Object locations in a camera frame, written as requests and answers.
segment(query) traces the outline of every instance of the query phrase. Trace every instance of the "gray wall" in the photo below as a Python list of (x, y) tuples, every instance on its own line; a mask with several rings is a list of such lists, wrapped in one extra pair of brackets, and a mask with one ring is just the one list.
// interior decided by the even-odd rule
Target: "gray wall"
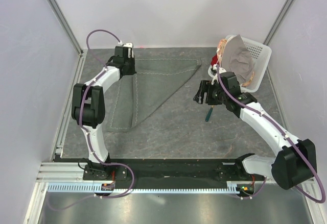
[[(83, 48), (107, 29), (136, 47), (217, 46), (228, 34), (264, 41), (285, 0), (57, 0)], [(104, 33), (93, 48), (114, 47)]]
[(289, 130), (316, 144), (327, 188), (327, 0), (296, 0), (270, 46), (273, 83)]
[(78, 56), (46, 0), (0, 2), (0, 223), (22, 223)]

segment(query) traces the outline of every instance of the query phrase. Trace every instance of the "screwdriver handle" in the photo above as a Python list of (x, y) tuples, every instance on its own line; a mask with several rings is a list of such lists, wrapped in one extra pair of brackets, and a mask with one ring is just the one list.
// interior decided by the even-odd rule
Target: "screwdriver handle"
[(206, 122), (209, 121), (210, 116), (211, 116), (211, 113), (213, 112), (213, 108), (214, 108), (214, 106), (212, 106), (212, 107), (210, 108), (208, 114), (206, 115), (206, 117), (205, 117), (205, 121), (206, 121)]

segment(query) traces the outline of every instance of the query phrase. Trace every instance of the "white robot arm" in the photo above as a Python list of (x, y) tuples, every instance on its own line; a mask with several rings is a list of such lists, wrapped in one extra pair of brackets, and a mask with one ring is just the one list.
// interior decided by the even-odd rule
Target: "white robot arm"
[[(96, 75), (96, 77), (85, 84), (76, 84), (73, 90), (73, 103), (72, 103), (72, 117), (79, 125), (79, 115), (81, 108), (81, 101), (86, 87), (91, 85), (87, 98), (91, 98), (90, 104), (86, 103), (83, 109), (82, 123), (83, 126), (89, 131), (84, 136), (93, 147), (93, 151), (97, 153), (98, 158), (102, 162), (110, 160), (108, 150), (105, 146), (102, 132), (102, 122), (105, 116), (104, 93), (109, 89), (113, 83), (117, 82), (124, 75), (135, 74), (135, 58), (133, 52), (133, 44), (126, 43), (123, 46), (116, 46), (115, 54), (112, 56), (107, 66)], [(94, 152), (91, 151), (89, 143), (88, 159), (93, 163), (99, 161), (95, 158)]]
[(257, 174), (274, 179), (283, 189), (289, 189), (313, 176), (311, 170), (294, 150), (288, 139), (294, 142), (309, 163), (317, 171), (315, 145), (309, 139), (304, 141), (280, 126), (260, 103), (250, 94), (241, 93), (239, 82), (233, 72), (219, 72), (223, 86), (217, 75), (212, 81), (203, 80), (193, 100), (199, 104), (224, 104), (227, 110), (249, 124), (270, 146), (276, 157), (261, 157), (246, 154), (238, 158), (242, 169), (249, 174)]

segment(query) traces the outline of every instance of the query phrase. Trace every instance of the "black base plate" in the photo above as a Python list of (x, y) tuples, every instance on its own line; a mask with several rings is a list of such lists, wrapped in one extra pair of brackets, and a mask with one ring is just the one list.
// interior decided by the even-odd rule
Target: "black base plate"
[[(56, 159), (56, 162), (78, 162), (79, 159)], [(239, 170), (236, 159), (111, 159), (127, 164), (135, 175), (134, 189), (225, 188), (227, 181), (252, 181), (252, 176)], [(90, 174), (85, 167), (84, 180), (111, 180), (114, 171), (116, 188), (131, 184), (131, 173), (121, 166), (111, 166), (107, 175)], [(263, 176), (255, 176), (262, 181)]]

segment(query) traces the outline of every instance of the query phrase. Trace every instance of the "gray towel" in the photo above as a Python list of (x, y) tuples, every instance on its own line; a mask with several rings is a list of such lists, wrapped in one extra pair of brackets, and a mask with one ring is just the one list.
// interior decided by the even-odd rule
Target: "gray towel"
[(240, 84), (250, 80), (254, 67), (251, 52), (246, 48), (242, 37), (235, 36), (228, 41), (221, 60), (221, 67), (234, 72)]
[(192, 59), (138, 59), (137, 74), (119, 81), (108, 131), (126, 132), (157, 110), (192, 77), (201, 62)]

